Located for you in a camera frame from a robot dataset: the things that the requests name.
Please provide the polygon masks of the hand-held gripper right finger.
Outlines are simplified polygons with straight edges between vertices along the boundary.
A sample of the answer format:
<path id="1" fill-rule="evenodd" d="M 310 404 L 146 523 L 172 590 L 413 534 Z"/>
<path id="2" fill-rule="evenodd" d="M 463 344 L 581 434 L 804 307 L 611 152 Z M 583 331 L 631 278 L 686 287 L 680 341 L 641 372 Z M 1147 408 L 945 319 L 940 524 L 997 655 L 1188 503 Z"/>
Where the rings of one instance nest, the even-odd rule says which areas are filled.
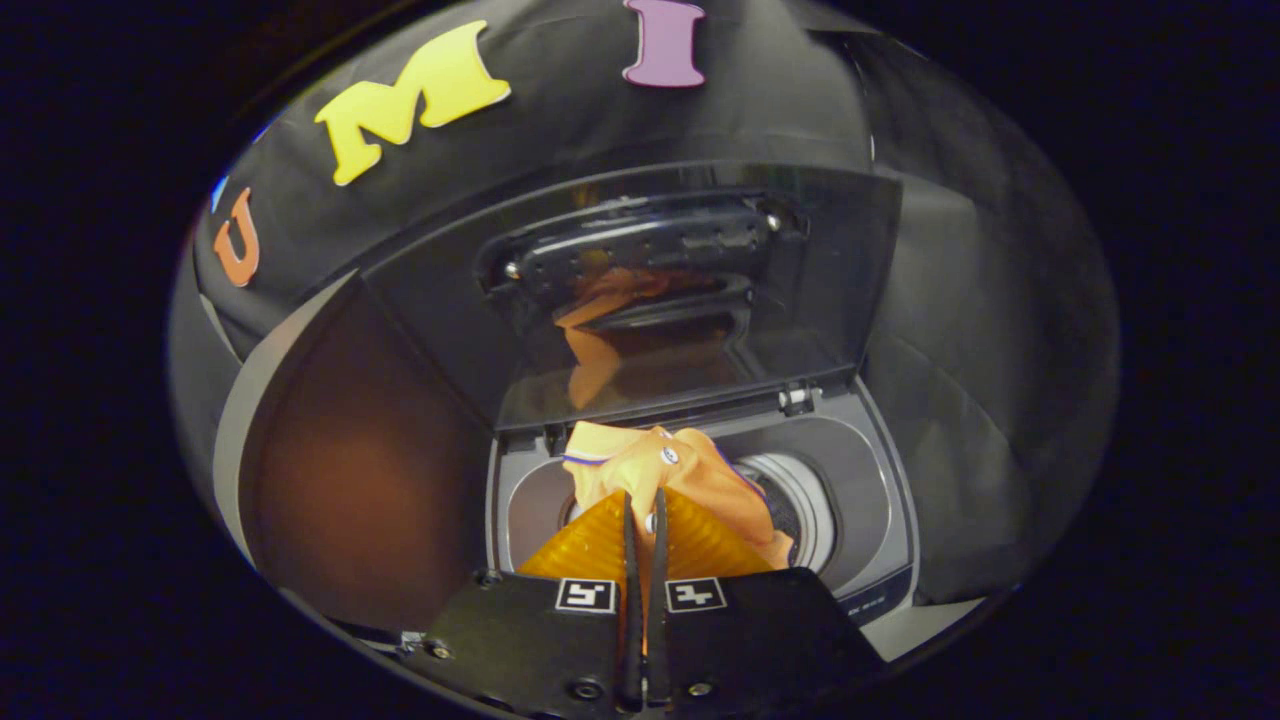
<path id="1" fill-rule="evenodd" d="M 805 714 L 886 662 L 806 568 L 772 570 L 724 523 L 655 496 L 645 702 L 666 714 Z"/>

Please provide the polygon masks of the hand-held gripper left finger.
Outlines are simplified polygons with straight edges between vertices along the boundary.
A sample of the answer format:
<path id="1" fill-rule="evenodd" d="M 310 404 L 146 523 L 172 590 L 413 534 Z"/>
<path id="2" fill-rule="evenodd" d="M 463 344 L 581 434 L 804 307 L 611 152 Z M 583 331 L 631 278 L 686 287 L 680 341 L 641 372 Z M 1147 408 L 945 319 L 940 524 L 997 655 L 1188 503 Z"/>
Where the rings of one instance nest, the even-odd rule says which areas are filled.
<path id="1" fill-rule="evenodd" d="M 645 705 L 645 618 L 632 500 L 581 516 L 602 530 L 600 578 L 485 569 L 404 637 L 421 678 L 515 716 L 632 716 Z"/>

